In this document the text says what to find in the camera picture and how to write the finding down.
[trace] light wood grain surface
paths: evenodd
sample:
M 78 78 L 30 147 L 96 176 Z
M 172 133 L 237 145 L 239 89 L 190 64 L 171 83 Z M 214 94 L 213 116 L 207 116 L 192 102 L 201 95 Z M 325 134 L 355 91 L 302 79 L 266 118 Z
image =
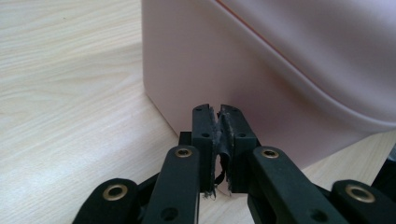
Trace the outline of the light wood grain surface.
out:
M 160 171 L 177 136 L 144 92 L 140 2 L 0 2 L 0 222 L 70 223 L 101 183 Z M 371 183 L 396 140 L 372 136 L 304 169 Z M 252 223 L 246 197 L 201 223 Z

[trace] screw hole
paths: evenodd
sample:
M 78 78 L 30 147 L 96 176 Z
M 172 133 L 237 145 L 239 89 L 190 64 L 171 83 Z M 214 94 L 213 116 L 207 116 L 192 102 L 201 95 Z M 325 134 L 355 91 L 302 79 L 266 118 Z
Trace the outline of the screw hole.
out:
M 375 202 L 375 196 L 370 191 L 357 185 L 347 185 L 346 193 L 353 199 L 362 203 Z
M 103 197 L 108 201 L 116 201 L 123 198 L 128 192 L 128 188 L 122 184 L 110 185 L 103 192 Z
M 311 210 L 309 210 L 308 214 L 316 222 L 327 222 L 327 220 L 328 220 L 326 213 L 324 213 L 318 209 L 311 209 Z
M 270 159 L 274 159 L 274 158 L 278 158 L 279 157 L 279 153 L 277 153 L 276 151 L 273 151 L 271 149 L 264 149 L 262 151 L 262 155 L 266 158 L 270 158 Z
M 177 157 L 186 158 L 186 157 L 189 157 L 190 155 L 192 155 L 192 151 L 189 150 L 188 148 L 181 148 L 181 149 L 178 149 L 175 152 L 175 154 Z
M 161 218 L 164 221 L 173 221 L 175 220 L 175 218 L 177 218 L 178 216 L 178 211 L 176 208 L 165 208 L 161 211 Z

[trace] wooden table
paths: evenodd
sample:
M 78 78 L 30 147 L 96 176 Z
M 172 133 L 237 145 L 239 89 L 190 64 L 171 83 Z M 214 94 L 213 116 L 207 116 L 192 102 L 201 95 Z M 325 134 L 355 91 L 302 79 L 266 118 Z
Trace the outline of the wooden table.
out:
M 70 223 L 92 190 L 160 171 L 177 136 L 144 92 L 139 1 L 0 3 L 0 222 Z M 371 183 L 382 133 L 306 169 Z M 201 223 L 252 223 L 246 197 L 201 200 Z

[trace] pink box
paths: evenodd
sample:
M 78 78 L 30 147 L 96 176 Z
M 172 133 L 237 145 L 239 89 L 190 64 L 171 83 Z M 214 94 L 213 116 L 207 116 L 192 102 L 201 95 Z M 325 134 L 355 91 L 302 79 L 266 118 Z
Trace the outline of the pink box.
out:
M 195 106 L 233 105 L 303 168 L 396 127 L 393 1 L 142 5 L 146 92 L 177 133 Z

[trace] metal grommet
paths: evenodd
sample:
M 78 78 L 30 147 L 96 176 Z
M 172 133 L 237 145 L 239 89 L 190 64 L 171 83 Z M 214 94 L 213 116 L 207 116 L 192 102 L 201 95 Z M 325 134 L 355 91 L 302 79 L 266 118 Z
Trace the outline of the metal grommet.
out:
M 276 151 L 274 151 L 272 149 L 268 149 L 268 148 L 262 150 L 262 155 L 269 159 L 275 159 L 275 158 L 279 157 L 279 153 L 277 153 Z
M 189 157 L 190 155 L 192 155 L 192 151 L 188 148 L 180 148 L 180 149 L 176 150 L 175 154 L 177 157 L 186 158 L 186 157 Z
M 123 184 L 109 185 L 103 192 L 103 197 L 108 201 L 116 201 L 123 198 L 128 188 Z
M 370 191 L 357 185 L 347 185 L 346 193 L 353 199 L 358 200 L 362 203 L 375 202 L 375 196 Z

